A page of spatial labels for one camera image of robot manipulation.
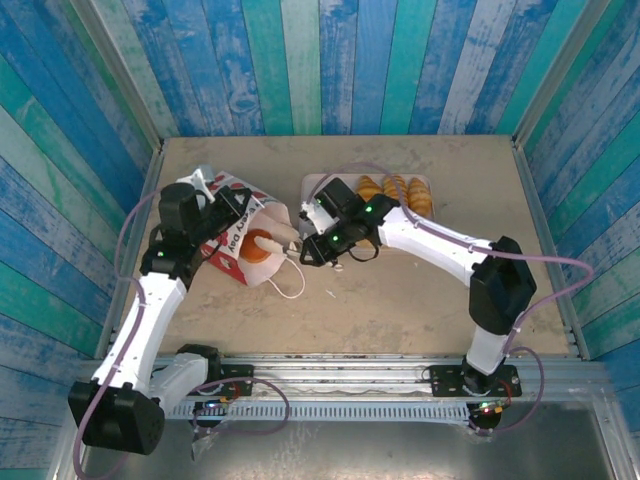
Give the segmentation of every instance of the paper bag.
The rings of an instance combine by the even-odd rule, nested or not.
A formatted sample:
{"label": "paper bag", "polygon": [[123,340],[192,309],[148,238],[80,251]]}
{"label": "paper bag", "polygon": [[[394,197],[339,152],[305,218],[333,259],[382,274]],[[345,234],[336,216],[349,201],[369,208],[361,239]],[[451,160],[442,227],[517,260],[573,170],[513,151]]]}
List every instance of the paper bag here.
{"label": "paper bag", "polygon": [[282,266],[286,255],[284,253],[272,253],[260,263],[249,263],[240,257],[240,247],[245,235],[250,230],[261,229],[271,234],[273,240],[283,245],[288,245],[292,232],[297,237],[297,232],[291,227],[288,208],[280,201],[276,200],[259,188],[230,175],[227,172],[220,172],[209,190],[215,192],[228,185],[230,188],[249,188],[253,192],[247,212],[244,217],[223,233],[219,238],[207,242],[202,246],[202,255],[208,257],[218,242],[221,243],[220,250],[209,259],[209,263],[217,269],[238,280],[249,287],[265,282],[271,278]]}

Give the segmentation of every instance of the white cable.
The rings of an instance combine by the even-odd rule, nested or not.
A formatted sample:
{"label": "white cable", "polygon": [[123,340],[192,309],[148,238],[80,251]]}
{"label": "white cable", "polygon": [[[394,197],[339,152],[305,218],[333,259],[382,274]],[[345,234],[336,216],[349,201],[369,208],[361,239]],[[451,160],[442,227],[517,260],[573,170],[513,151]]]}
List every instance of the white cable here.
{"label": "white cable", "polygon": [[300,291],[298,293],[296,293],[295,295],[287,295],[285,294],[282,290],[280,290],[280,288],[275,284],[275,282],[273,280],[271,280],[270,278],[267,279],[267,281],[273,285],[273,288],[276,289],[276,292],[278,292],[280,295],[282,295],[284,298],[288,299],[288,300],[294,300],[296,298],[298,298],[300,295],[302,295],[304,293],[304,289],[307,286],[307,282],[304,278],[304,273],[302,273],[302,270],[300,270],[300,267],[298,267],[298,265],[296,265],[296,262],[294,262],[293,260],[291,260],[290,258],[285,258],[285,260],[289,263],[291,263],[291,265],[293,265],[295,267],[296,270],[298,270],[298,273],[300,274],[300,278],[302,279],[302,288],[300,289]]}

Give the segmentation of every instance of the wooden plank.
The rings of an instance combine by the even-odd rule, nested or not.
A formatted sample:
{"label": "wooden plank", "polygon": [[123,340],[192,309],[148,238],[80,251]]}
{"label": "wooden plank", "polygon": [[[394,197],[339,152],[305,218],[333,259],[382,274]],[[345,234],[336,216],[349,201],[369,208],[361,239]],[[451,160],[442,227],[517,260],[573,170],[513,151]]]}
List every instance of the wooden plank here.
{"label": "wooden plank", "polygon": [[238,135],[264,135],[260,99],[240,0],[204,0]]}
{"label": "wooden plank", "polygon": [[640,155],[639,135],[640,113],[620,132],[549,217],[549,229],[555,242],[560,241],[569,227]]}
{"label": "wooden plank", "polygon": [[586,0],[558,1],[495,133],[513,134],[586,3]]}
{"label": "wooden plank", "polygon": [[161,138],[178,136],[171,110],[121,0],[93,2],[93,7],[127,66],[158,134]]}
{"label": "wooden plank", "polygon": [[[6,20],[2,16],[0,9],[0,25]],[[0,54],[1,62],[10,64],[16,74],[22,77],[24,83],[31,90],[33,97],[47,110],[47,113],[55,121],[58,127],[64,132],[69,141],[75,146],[80,155],[87,159],[86,161],[94,169],[96,174],[108,183],[111,188],[111,194],[117,198],[118,203],[125,210],[133,208],[136,203],[136,193],[132,182],[123,181],[121,178],[126,169],[120,170],[121,162],[114,162],[107,152],[101,147],[98,138],[89,129],[87,124],[80,118],[79,114],[67,99],[65,93],[58,87],[53,77],[49,74],[46,67],[38,60],[36,54],[30,49],[28,44],[18,33],[17,28],[11,20],[5,25],[11,25],[12,28],[0,28]],[[2,35],[11,30],[14,40],[20,48],[17,55],[8,50],[8,43],[3,40]],[[7,68],[3,67],[3,80],[10,80],[5,74]],[[113,184],[120,183],[119,190],[113,190]]]}
{"label": "wooden plank", "polygon": [[622,404],[629,431],[640,430],[640,385],[617,392],[616,396]]}
{"label": "wooden plank", "polygon": [[518,0],[466,133],[493,133],[558,0]]}
{"label": "wooden plank", "polygon": [[[532,172],[545,213],[550,213],[550,208],[545,201],[546,192],[556,181],[560,170],[567,164],[569,158],[576,152],[588,133],[594,129],[600,117],[607,111],[607,107],[611,105],[613,110],[609,110],[609,114],[616,118],[615,109],[622,109],[625,102],[629,102],[625,111],[620,112],[623,122],[612,125],[613,137],[635,114],[634,105],[638,101],[638,97],[640,97],[637,90],[638,86],[640,86],[640,72],[636,73],[639,67],[640,35],[637,34],[628,39],[609,69],[593,89],[593,92],[587,98],[582,99],[582,108],[576,114],[573,122],[562,133],[547,158],[546,164],[537,169],[535,173]],[[601,128],[606,131],[606,125],[602,125]],[[611,138],[611,133],[605,137],[606,140]]]}
{"label": "wooden plank", "polygon": [[[42,152],[60,169],[78,192],[100,212],[111,229],[114,232],[119,231],[125,219],[123,208],[129,206],[129,202],[125,199],[131,196],[130,190],[115,176],[109,176],[108,169],[105,170],[107,170],[106,180],[110,182],[107,187],[109,190],[105,188],[105,184],[94,170],[84,161],[20,77],[1,56],[0,84],[4,86],[0,90],[0,106],[4,107],[14,121],[30,134]],[[122,203],[117,202],[111,195],[111,191],[116,192]]]}
{"label": "wooden plank", "polygon": [[180,135],[206,136],[207,126],[162,0],[122,0],[155,72]]}
{"label": "wooden plank", "polygon": [[515,3],[478,0],[442,112],[439,134],[466,131]]}
{"label": "wooden plank", "polygon": [[380,133],[409,133],[437,0],[398,0]]}
{"label": "wooden plank", "polygon": [[476,0],[438,0],[409,133],[438,132]]}
{"label": "wooden plank", "polygon": [[362,2],[356,26],[352,135],[377,135],[389,70],[397,0]]}
{"label": "wooden plank", "polygon": [[267,135],[292,135],[291,98],[279,0],[243,0]]}
{"label": "wooden plank", "polygon": [[17,468],[0,471],[2,480],[46,480],[47,469]]}
{"label": "wooden plank", "polygon": [[[32,67],[34,59],[30,57],[17,58],[18,55],[23,55],[25,50],[31,50],[30,54],[39,58],[39,62],[44,64],[53,81],[62,89],[89,129],[95,133],[98,142],[109,157],[114,162],[119,162],[118,167],[126,173],[125,180],[133,187],[134,193],[139,192],[142,190],[144,176],[136,167],[117,132],[109,124],[104,113],[91,96],[84,80],[80,78],[78,72],[67,60],[56,39],[51,35],[37,12],[33,8],[25,8],[25,6],[22,0],[8,0],[0,8],[2,21],[13,23],[7,18],[9,15],[13,17],[17,25],[17,29],[8,28],[9,32],[13,34],[5,34],[8,37],[5,47],[8,55],[5,55],[5,58],[23,77],[29,88],[37,93],[31,86],[33,80],[27,81],[25,75],[29,72],[31,75],[34,74],[35,71]],[[16,68],[16,63],[22,64],[22,71]]]}
{"label": "wooden plank", "polygon": [[59,434],[57,426],[0,418],[0,469],[48,469]]}
{"label": "wooden plank", "polygon": [[61,385],[76,380],[80,361],[89,357],[0,314],[0,365]]}
{"label": "wooden plank", "polygon": [[66,55],[70,65],[75,69],[95,100],[96,105],[129,153],[133,163],[143,175],[146,174],[152,155],[151,147],[146,140],[141,141],[136,135],[133,125],[120,109],[120,106],[102,80],[98,69],[84,49],[82,42],[76,35],[73,26],[67,20],[60,0],[36,0],[33,2],[35,6],[33,11],[31,11],[33,7],[27,7],[30,2],[25,3],[22,0],[10,0],[10,2],[14,4],[20,3],[24,5],[24,10],[29,10],[28,15],[23,13],[20,16],[25,20],[27,18],[36,18],[37,15],[40,16],[42,22],[49,29],[53,38],[58,41],[60,49]]}
{"label": "wooden plank", "polygon": [[53,252],[27,229],[0,210],[0,261],[103,324],[111,298]]}
{"label": "wooden plank", "polygon": [[[640,112],[640,68],[620,90],[595,125],[586,133],[575,152],[566,160],[564,167],[549,183],[546,192],[539,192],[547,218],[553,215],[580,179],[598,161],[634,116],[637,116],[638,112]],[[607,184],[600,183],[600,190],[603,191],[605,188],[607,188]]]}
{"label": "wooden plank", "polygon": [[322,133],[351,132],[358,0],[320,0]]}
{"label": "wooden plank", "polygon": [[556,244],[558,253],[577,257],[618,218],[640,202],[640,156],[587,208]]}
{"label": "wooden plank", "polygon": [[113,260],[116,235],[31,138],[0,108],[0,156]]}
{"label": "wooden plank", "polygon": [[201,0],[164,0],[164,5],[207,126],[207,135],[235,135]]}
{"label": "wooden plank", "polygon": [[0,157],[0,209],[80,270],[107,295],[115,289],[109,261]]}
{"label": "wooden plank", "polygon": [[627,298],[640,293],[639,268],[640,248],[636,248],[573,297],[580,323],[586,325]]}
{"label": "wooden plank", "polygon": [[320,21],[317,0],[281,0],[296,135],[322,134]]}
{"label": "wooden plank", "polygon": [[629,22],[629,19],[640,18],[637,17],[638,15],[640,15],[640,4],[635,0],[627,1],[621,8],[605,38],[595,49],[564,101],[558,107],[558,112],[549,121],[549,125],[536,148],[530,152],[529,163],[532,175],[539,168],[546,167],[547,159],[555,150],[564,131],[583,107],[585,98],[593,92],[625,41],[633,33],[633,21]]}
{"label": "wooden plank", "polygon": [[62,425],[69,387],[0,366],[0,417]]}
{"label": "wooden plank", "polygon": [[531,132],[531,135],[529,136],[529,139],[527,140],[527,143],[524,147],[527,158],[531,158],[531,153],[534,151],[536,145],[538,144],[538,141],[540,140],[540,137],[549,125],[549,122],[551,122],[551,119],[560,109],[562,102],[566,98],[567,94],[573,87],[580,74],[585,69],[587,62],[589,62],[589,59],[591,58],[591,55],[603,41],[605,35],[607,34],[607,31],[609,30],[609,27],[611,27],[611,24],[616,19],[618,12],[620,12],[620,9],[624,6],[624,4],[625,0],[611,0],[609,5],[607,6],[607,9],[598,20],[598,23],[589,34],[589,38],[587,38],[587,40],[584,42],[580,53],[578,53],[578,55],[574,59],[571,67],[569,68],[569,71],[562,79],[562,83],[553,94],[553,97],[545,108],[544,113],[538,120],[538,123],[536,124],[535,128]]}
{"label": "wooden plank", "polygon": [[640,338],[640,295],[635,295],[582,328],[591,358]]}
{"label": "wooden plank", "polygon": [[[638,245],[640,245],[640,203],[634,205],[616,220],[606,232],[580,254],[579,258],[593,266],[595,280],[638,248]],[[573,283],[583,275],[581,269],[572,266],[563,266],[562,271],[568,283]]]}
{"label": "wooden plank", "polygon": [[616,390],[640,385],[640,341],[629,343],[599,358]]}
{"label": "wooden plank", "polygon": [[102,58],[102,55],[98,51],[98,48],[96,47],[95,43],[93,43],[93,39],[89,35],[89,32],[87,32],[87,29],[84,27],[82,20],[78,16],[78,13],[76,12],[73,5],[71,4],[71,0],[61,0],[61,7],[64,9],[64,14],[67,17],[67,20],[69,21],[74,32],[78,36],[78,40],[80,41],[80,43],[82,43],[82,46],[86,50],[87,55],[91,59],[91,62],[98,70],[98,73],[102,78],[102,81],[104,82],[105,86],[113,96],[113,99],[118,104],[118,107],[120,108],[122,113],[129,120],[129,123],[131,124],[131,128],[133,128],[133,131],[136,134],[138,141],[141,143],[143,148],[145,148],[145,151],[147,152],[147,156],[151,157],[151,155],[153,154],[153,149],[149,144],[147,137],[145,137],[145,134],[142,131],[142,128],[140,128],[138,119],[136,118],[135,114],[131,110],[129,103],[124,98],[124,95],[120,91],[120,87],[118,86],[115,78],[113,78],[113,75],[111,75],[111,71],[109,70],[109,67],[107,67],[107,64],[105,63],[104,58]]}
{"label": "wooden plank", "polygon": [[0,263],[0,312],[93,356],[102,329],[69,304]]}

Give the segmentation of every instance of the pastry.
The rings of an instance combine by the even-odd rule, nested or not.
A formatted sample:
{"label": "pastry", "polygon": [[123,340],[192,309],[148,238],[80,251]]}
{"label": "pastry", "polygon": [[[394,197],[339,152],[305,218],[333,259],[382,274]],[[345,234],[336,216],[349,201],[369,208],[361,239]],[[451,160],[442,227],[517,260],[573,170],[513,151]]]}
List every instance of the pastry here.
{"label": "pastry", "polygon": [[382,188],[376,182],[371,180],[371,177],[363,175],[360,177],[356,192],[364,199],[365,202],[368,202],[374,195],[382,193]]}
{"label": "pastry", "polygon": [[409,191],[407,194],[409,200],[409,208],[421,217],[431,216],[433,210],[433,200],[429,187],[418,178],[412,178],[409,182]]}
{"label": "pastry", "polygon": [[249,263],[263,262],[271,255],[271,252],[267,252],[256,245],[255,238],[258,236],[268,239],[272,238],[269,232],[260,230],[259,228],[247,232],[240,246],[240,258],[243,258]]}
{"label": "pastry", "polygon": [[402,175],[394,175],[393,178],[400,187],[400,195],[398,195],[398,190],[396,190],[396,186],[393,183],[393,180],[391,180],[391,178],[389,177],[384,177],[384,180],[382,181],[384,194],[395,200],[400,200],[401,202],[407,203],[408,189],[404,178],[402,178]]}

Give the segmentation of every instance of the croissant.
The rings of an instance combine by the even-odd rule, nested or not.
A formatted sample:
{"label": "croissant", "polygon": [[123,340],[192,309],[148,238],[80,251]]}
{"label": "croissant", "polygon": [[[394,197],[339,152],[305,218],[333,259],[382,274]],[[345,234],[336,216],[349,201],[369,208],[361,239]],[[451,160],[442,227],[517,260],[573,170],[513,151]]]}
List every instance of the croissant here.
{"label": "croissant", "polygon": [[401,175],[394,175],[393,178],[395,179],[396,183],[400,187],[400,195],[398,195],[398,191],[396,190],[396,186],[394,185],[393,180],[391,180],[391,178],[389,177],[385,177],[384,180],[382,181],[384,194],[396,200],[402,199],[402,201],[407,203],[408,189],[407,189],[407,184],[404,181],[404,178],[402,178]]}
{"label": "croissant", "polygon": [[363,175],[358,182],[358,188],[356,189],[358,195],[360,195],[365,202],[371,200],[371,197],[377,193],[382,193],[382,188],[371,177]]}
{"label": "croissant", "polygon": [[409,182],[409,208],[421,217],[428,217],[433,211],[431,192],[424,182],[418,178],[412,178]]}

